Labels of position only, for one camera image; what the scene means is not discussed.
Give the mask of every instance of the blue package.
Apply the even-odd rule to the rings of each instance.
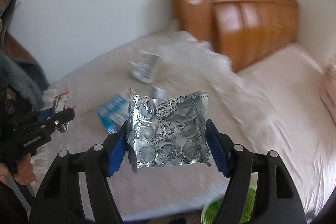
[[[100,107],[97,114],[105,129],[110,134],[117,133],[128,118],[129,92],[117,94],[105,105]]]

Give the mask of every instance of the person's arm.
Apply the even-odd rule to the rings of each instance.
[[[33,165],[30,163],[31,155],[30,153],[24,156],[20,162],[17,164],[17,172],[14,174],[14,179],[21,185],[27,185],[34,180],[36,180],[35,174],[33,173]],[[7,166],[0,163],[0,181],[8,185],[6,176],[9,175],[9,170]]]

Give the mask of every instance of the bed sheet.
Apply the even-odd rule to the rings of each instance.
[[[52,141],[39,148],[34,157],[36,189],[60,150],[82,152],[104,141],[108,133],[96,115],[99,106],[126,87],[132,87],[137,93],[148,93],[149,86],[128,73],[129,61],[139,59],[139,50],[159,52],[162,46],[181,40],[195,39],[185,32],[172,35],[169,31],[140,38],[96,58],[49,87],[43,96],[45,107],[51,106],[56,94],[69,90],[68,104],[77,105],[76,117],[67,133],[53,133]],[[336,127],[318,93],[322,71],[304,49],[292,44],[239,72],[243,79],[258,82],[266,89],[273,110],[281,120],[281,138],[260,139],[260,136],[246,134],[233,115],[234,110],[226,104],[226,97],[198,74],[188,81],[167,82],[159,78],[156,84],[166,90],[168,97],[207,91],[206,119],[212,119],[220,132],[230,135],[234,143],[241,143],[250,151],[279,151],[305,212],[317,213],[335,187],[336,168],[333,149]],[[120,170],[108,179],[122,218],[132,221],[181,213],[202,208],[223,196],[228,179],[217,171],[212,157],[210,163],[211,167],[203,164],[169,166],[140,169],[134,174],[125,157]],[[85,215],[94,219],[83,174],[80,174],[80,183]]]

